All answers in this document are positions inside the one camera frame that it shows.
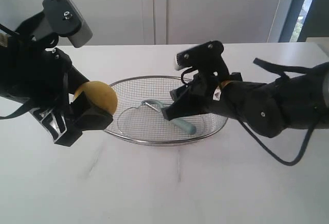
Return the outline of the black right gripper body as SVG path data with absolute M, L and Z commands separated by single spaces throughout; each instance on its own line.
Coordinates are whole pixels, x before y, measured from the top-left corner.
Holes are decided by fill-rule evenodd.
M 203 102 L 205 114 L 243 117 L 241 91 L 234 88 L 234 82 L 241 83 L 243 80 L 240 72 L 200 71 L 189 67 L 181 73 L 180 80 L 182 85 L 197 84 L 195 95 Z

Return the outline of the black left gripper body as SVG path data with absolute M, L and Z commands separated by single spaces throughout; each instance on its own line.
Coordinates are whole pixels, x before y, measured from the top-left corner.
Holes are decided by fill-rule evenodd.
M 1 25 L 2 98 L 21 103 L 21 111 L 68 106 L 69 94 L 89 80 L 57 48 L 59 38 L 43 11 L 15 30 Z

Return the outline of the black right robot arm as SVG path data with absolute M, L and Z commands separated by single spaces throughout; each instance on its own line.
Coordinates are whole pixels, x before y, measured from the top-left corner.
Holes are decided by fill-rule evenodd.
M 197 74 L 171 91 L 173 103 L 162 109 L 164 118 L 211 113 L 245 122 L 268 138 L 287 128 L 328 128 L 328 63 L 306 68 L 254 62 L 277 79 L 245 82 L 240 73 L 229 72 L 222 58 L 187 63 Z

